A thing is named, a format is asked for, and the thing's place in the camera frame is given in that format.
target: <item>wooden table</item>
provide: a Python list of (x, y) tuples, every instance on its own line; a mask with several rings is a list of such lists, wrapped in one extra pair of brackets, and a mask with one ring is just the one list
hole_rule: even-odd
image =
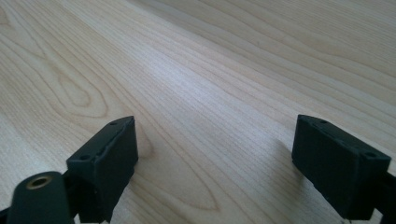
[(291, 163), (296, 118), (396, 158), (395, 36), (391, 0), (1, 1), (0, 207), (134, 115), (112, 223), (341, 223)]

